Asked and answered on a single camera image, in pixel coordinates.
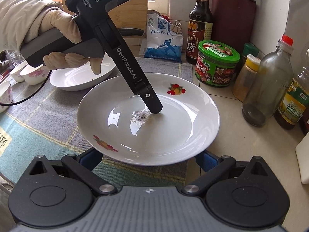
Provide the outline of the beige left forearm sleeve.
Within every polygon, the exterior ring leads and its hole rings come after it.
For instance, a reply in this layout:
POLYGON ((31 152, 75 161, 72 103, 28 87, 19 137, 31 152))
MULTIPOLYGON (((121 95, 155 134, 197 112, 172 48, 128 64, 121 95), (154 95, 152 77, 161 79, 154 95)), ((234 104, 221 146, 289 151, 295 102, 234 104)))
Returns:
POLYGON ((59 2, 1 0, 1 51, 19 51, 24 41, 38 36, 47 12, 62 8, 59 2))

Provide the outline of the gloved left hand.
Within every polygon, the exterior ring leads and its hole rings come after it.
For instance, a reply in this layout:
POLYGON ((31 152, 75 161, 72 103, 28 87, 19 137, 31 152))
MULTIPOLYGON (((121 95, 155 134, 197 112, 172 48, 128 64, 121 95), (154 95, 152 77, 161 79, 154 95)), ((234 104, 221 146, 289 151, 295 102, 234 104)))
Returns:
POLYGON ((90 63, 95 75, 101 73, 101 58, 87 58, 76 53, 63 53, 82 41, 81 33, 73 17, 64 12, 56 3, 47 4, 36 17, 37 36, 47 34, 50 53, 43 57, 45 66, 50 70, 79 68, 90 63))

